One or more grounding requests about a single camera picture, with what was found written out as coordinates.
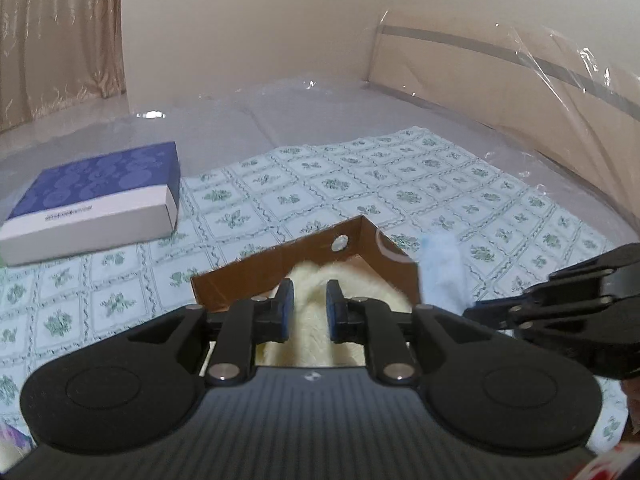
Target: beige wall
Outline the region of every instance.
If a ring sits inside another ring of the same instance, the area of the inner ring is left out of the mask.
[[[640,0],[122,0],[130,106],[304,72],[364,78],[376,24],[395,4],[542,23],[640,73]]]

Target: brown cardboard tray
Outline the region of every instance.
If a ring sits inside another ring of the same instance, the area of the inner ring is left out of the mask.
[[[340,235],[346,235],[348,243],[342,250],[334,251],[332,244]],[[404,257],[401,261],[391,259],[381,252],[380,246]],[[196,301],[207,310],[226,310],[236,300],[272,290],[297,263],[305,261],[316,265],[349,262],[379,275],[412,304],[420,303],[418,265],[364,216],[193,276],[191,286]]]

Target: round hole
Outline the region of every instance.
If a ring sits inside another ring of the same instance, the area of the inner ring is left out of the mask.
[[[347,244],[349,243],[349,237],[347,235],[340,235],[335,240],[334,243],[331,244],[331,250],[334,253],[343,250]]]

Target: metal screw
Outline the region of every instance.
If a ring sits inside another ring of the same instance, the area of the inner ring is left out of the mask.
[[[208,373],[214,379],[219,381],[228,381],[238,377],[240,368],[232,363],[217,363],[209,367]]]
[[[415,368],[407,363],[391,363],[385,366],[382,371],[388,378],[396,381],[409,379],[415,374]]]

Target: white fur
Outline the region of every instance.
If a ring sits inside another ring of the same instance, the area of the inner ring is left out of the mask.
[[[326,320],[326,284],[338,280],[345,298],[365,296],[410,312],[407,298],[381,278],[364,274],[349,264],[318,267],[309,262],[296,265],[288,278],[294,286],[294,315],[286,343],[265,343],[256,352],[256,364],[266,366],[363,366],[364,350],[355,343],[336,345],[329,339]]]

